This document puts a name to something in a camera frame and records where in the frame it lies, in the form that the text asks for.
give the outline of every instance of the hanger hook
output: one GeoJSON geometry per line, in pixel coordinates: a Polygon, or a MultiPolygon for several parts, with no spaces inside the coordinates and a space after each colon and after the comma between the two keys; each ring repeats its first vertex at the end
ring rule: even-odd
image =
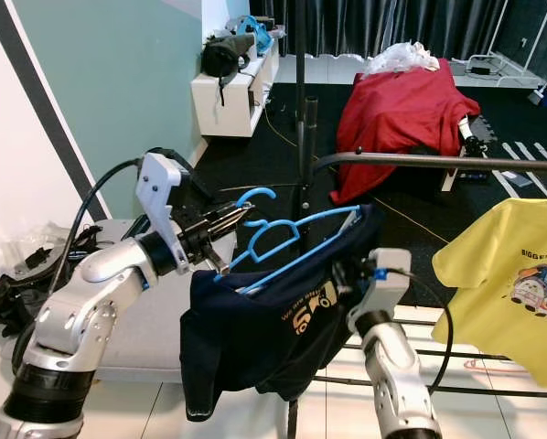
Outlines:
{"type": "Polygon", "coordinates": [[[248,190],[243,195],[241,195],[241,198],[239,198],[239,200],[235,204],[235,207],[237,207],[237,208],[242,207],[243,204],[245,204],[245,201],[247,201],[249,198],[251,198],[251,197],[253,197],[254,195],[257,195],[257,194],[265,194],[271,199],[274,199],[276,197],[275,192],[273,192],[270,188],[268,188],[268,187],[256,187],[254,189],[248,190]]]}

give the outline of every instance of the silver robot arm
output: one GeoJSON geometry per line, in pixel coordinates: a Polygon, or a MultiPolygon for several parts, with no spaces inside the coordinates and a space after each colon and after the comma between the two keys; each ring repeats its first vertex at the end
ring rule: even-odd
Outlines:
{"type": "Polygon", "coordinates": [[[411,255],[402,249],[377,249],[370,254],[375,279],[348,315],[351,332],[362,338],[365,369],[373,384],[375,412],[385,439],[442,437],[430,395],[420,376],[418,354],[393,310],[409,286],[409,278],[387,268],[409,272],[411,255]]]}
{"type": "Polygon", "coordinates": [[[209,259],[220,273],[228,271],[210,243],[234,231],[252,205],[231,203],[177,227],[166,203],[185,177],[176,162],[145,155],[136,193],[153,231],[87,257],[42,306],[0,408],[0,439],[76,438],[95,370],[123,312],[173,270],[185,273],[191,263],[209,259]]]}

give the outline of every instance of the black floor mat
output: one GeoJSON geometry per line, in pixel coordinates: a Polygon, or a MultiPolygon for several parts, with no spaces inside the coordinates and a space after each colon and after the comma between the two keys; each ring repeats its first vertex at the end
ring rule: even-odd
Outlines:
{"type": "MultiPolygon", "coordinates": [[[[538,142],[547,150],[547,108],[532,105],[527,100],[529,91],[491,88],[459,90],[480,103],[483,115],[499,139],[499,145],[491,146],[488,152],[490,156],[509,158],[500,146],[502,142],[510,144],[512,149],[521,155],[514,144],[517,141],[523,142],[532,154],[543,159],[533,147],[533,143],[538,142]]],[[[318,98],[316,155],[335,152],[338,121],[350,92],[349,85],[306,85],[306,96],[318,98]]],[[[276,83],[270,97],[267,115],[272,125],[288,141],[295,143],[295,85],[276,83]]],[[[222,199],[236,199],[246,190],[245,188],[222,190],[250,185],[295,184],[298,178],[297,163],[296,148],[273,132],[263,114],[251,139],[213,138],[207,152],[198,163],[197,171],[210,187],[220,190],[222,199]]],[[[443,287],[436,280],[431,264],[432,256],[445,245],[443,239],[451,241],[480,215],[506,198],[507,193],[493,177],[480,184],[457,181],[452,192],[443,193],[439,190],[441,177],[440,170],[399,168],[380,187],[357,201],[375,203],[385,211],[386,220],[381,245],[410,250],[413,255],[413,271],[424,278],[443,298],[449,300],[455,290],[443,287]],[[432,233],[406,219],[402,214],[424,225],[432,233]]],[[[538,177],[547,187],[547,175],[538,177]]],[[[313,211],[332,207],[328,193],[335,185],[335,174],[332,171],[326,170],[316,175],[312,196],[313,211]]],[[[291,187],[274,189],[278,195],[277,199],[270,200],[261,196],[254,200],[255,204],[266,218],[291,218],[294,209],[294,190],[291,187]]],[[[534,185],[517,190],[523,198],[544,197],[534,185]]],[[[339,219],[322,221],[313,229],[312,242],[321,241],[339,223],[339,219]]],[[[240,249],[246,248],[253,232],[254,230],[240,227],[240,249]]],[[[285,237],[280,236],[264,236],[260,243],[264,249],[268,249],[284,239],[285,237]]],[[[267,262],[259,265],[243,263],[236,270],[276,268],[296,255],[296,249],[287,249],[267,262]]],[[[411,288],[401,303],[435,305],[432,297],[417,287],[411,288]]]]}

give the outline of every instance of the navy t-shirt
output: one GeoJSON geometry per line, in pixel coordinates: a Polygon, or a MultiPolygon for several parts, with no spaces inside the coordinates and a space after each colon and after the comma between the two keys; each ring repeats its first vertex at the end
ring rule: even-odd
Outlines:
{"type": "Polygon", "coordinates": [[[360,294],[338,294],[333,262],[366,257],[376,247],[382,215],[361,206],[361,218],[339,239],[255,294],[237,290],[267,273],[197,271],[190,309],[180,318],[182,380],[190,421],[208,419],[223,391],[255,387],[285,401],[306,390],[350,336],[346,315],[360,294]]]}

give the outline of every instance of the yellow t-shirt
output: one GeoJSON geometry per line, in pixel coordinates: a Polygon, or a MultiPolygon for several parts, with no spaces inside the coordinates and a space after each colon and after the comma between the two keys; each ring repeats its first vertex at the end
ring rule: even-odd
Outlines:
{"type": "MultiPolygon", "coordinates": [[[[547,387],[547,200],[502,201],[432,259],[449,304],[455,342],[500,354],[547,387]]],[[[433,337],[446,340],[441,316],[433,337]]]]}

